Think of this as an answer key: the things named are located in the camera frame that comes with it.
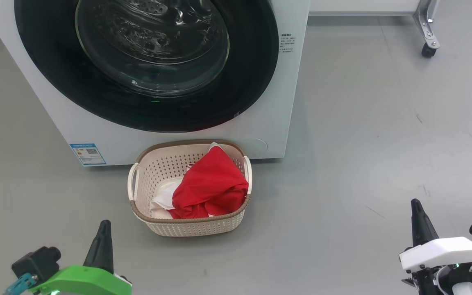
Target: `gray floor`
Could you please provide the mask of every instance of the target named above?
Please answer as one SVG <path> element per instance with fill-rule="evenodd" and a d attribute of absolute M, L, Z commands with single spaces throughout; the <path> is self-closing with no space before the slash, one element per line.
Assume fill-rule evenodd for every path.
<path fill-rule="evenodd" d="M 161 238 L 137 220 L 127 168 L 82 168 L 0 41 L 0 293 L 40 246 L 82 263 L 113 226 L 134 294 L 403 294 L 410 200 L 441 237 L 472 224 L 472 1 L 444 1 L 442 48 L 409 18 L 310 19 L 287 155 L 258 162 L 235 231 Z"/>

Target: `white handle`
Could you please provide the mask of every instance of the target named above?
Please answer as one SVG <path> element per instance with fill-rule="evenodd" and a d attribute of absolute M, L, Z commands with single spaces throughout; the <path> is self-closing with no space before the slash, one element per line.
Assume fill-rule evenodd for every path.
<path fill-rule="evenodd" d="M 130 172 L 129 172 L 129 179 L 127 180 L 127 192 L 129 193 L 129 200 L 133 200 L 136 202 L 136 195 L 137 195 L 137 183 L 139 180 L 139 171 L 138 171 L 138 166 L 139 163 L 134 163 L 132 166 Z M 134 172 L 137 171 L 136 173 L 136 187 L 134 188 L 134 193 L 132 192 L 132 178 L 134 176 Z"/>
<path fill-rule="evenodd" d="M 245 166 L 245 179 L 249 183 L 249 189 L 247 190 L 248 194 L 251 194 L 252 191 L 252 167 L 251 167 L 251 160 L 247 156 L 243 157 L 245 162 L 243 162 L 243 166 Z"/>

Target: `white washing machine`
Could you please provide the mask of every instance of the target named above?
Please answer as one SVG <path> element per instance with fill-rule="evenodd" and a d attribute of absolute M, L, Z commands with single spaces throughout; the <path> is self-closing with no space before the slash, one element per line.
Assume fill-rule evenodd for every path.
<path fill-rule="evenodd" d="M 209 138 L 278 158 L 309 3 L 0 0 L 0 38 L 84 166 Z"/>

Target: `round glass window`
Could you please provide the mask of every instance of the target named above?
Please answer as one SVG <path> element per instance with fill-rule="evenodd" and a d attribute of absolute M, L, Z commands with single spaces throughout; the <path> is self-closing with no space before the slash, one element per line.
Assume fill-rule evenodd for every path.
<path fill-rule="evenodd" d="M 75 26 L 94 65 L 158 98 L 197 92 L 229 56 L 227 27 L 210 0 L 79 0 Z"/>

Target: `laundry basket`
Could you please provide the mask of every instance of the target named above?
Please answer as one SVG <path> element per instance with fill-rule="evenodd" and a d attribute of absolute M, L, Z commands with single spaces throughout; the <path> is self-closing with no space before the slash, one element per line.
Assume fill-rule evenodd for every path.
<path fill-rule="evenodd" d="M 187 166 L 194 164 L 209 151 L 215 141 L 231 157 L 249 183 L 247 196 L 241 207 L 230 214 L 173 220 L 152 218 L 150 202 L 159 184 L 168 179 L 179 178 L 187 172 Z M 240 225 L 249 204 L 252 190 L 252 169 L 249 158 L 236 144 L 224 140 L 178 141 L 151 146 L 137 159 L 129 172 L 127 191 L 133 213 L 158 235 L 165 237 L 206 236 L 231 231 Z"/>

